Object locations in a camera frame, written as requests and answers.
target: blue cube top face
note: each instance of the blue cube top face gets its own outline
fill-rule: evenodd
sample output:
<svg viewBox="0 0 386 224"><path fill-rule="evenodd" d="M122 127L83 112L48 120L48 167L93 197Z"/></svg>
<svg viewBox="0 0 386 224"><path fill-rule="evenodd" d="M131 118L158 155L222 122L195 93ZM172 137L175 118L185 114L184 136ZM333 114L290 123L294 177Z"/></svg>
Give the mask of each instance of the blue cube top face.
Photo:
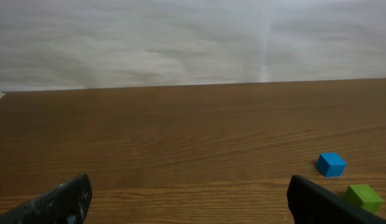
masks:
<svg viewBox="0 0 386 224"><path fill-rule="evenodd" d="M345 163L345 161L340 156L338 156L338 154L335 152L322 153L322 154L320 154L320 156L323 157L323 159L325 161L327 161L327 163L330 166L346 166L347 165Z"/></svg>
<svg viewBox="0 0 386 224"><path fill-rule="evenodd" d="M322 153L316 167L325 177L339 177L347 164L335 152Z"/></svg>

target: blue cube side face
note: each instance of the blue cube side face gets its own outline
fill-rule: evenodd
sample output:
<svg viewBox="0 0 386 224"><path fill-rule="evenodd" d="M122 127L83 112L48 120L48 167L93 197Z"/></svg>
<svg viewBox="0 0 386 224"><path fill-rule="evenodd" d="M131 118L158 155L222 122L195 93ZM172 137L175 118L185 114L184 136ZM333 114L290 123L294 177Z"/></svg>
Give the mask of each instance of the blue cube side face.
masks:
<svg viewBox="0 0 386 224"><path fill-rule="evenodd" d="M325 177L339 177L343 173L346 163L335 152L322 153L316 164L320 173Z"/></svg>

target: black object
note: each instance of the black object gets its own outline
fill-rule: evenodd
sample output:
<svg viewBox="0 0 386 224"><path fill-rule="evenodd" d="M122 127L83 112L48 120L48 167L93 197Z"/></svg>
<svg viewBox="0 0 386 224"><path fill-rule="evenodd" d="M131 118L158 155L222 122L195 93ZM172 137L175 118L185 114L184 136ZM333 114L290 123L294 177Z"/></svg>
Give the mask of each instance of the black object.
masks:
<svg viewBox="0 0 386 224"><path fill-rule="evenodd" d="M291 178L287 200L295 224L386 224L300 175Z"/></svg>
<svg viewBox="0 0 386 224"><path fill-rule="evenodd" d="M92 199L86 174L0 215L0 224L82 224Z"/></svg>

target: small block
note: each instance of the small block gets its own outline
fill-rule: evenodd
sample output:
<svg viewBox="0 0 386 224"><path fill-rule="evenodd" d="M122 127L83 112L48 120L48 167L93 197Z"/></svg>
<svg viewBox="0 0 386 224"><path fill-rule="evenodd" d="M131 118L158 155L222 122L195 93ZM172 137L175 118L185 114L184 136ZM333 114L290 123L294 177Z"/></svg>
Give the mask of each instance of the small block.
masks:
<svg viewBox="0 0 386 224"><path fill-rule="evenodd" d="M371 213L376 213L384 202L367 184L350 185L344 198Z"/></svg>
<svg viewBox="0 0 386 224"><path fill-rule="evenodd" d="M335 152L322 153L319 156L316 167L325 177L339 177L343 173L346 163Z"/></svg>

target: wood grain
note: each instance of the wood grain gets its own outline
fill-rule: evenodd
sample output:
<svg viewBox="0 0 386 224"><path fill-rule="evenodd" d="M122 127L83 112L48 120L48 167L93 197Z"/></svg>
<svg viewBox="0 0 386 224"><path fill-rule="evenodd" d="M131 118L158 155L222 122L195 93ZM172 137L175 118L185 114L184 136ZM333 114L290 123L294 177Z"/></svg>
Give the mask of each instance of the wood grain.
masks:
<svg viewBox="0 0 386 224"><path fill-rule="evenodd" d="M314 168L338 152L344 175ZM293 174L385 200L386 79L8 93L0 213L86 172L94 223L293 223Z"/></svg>

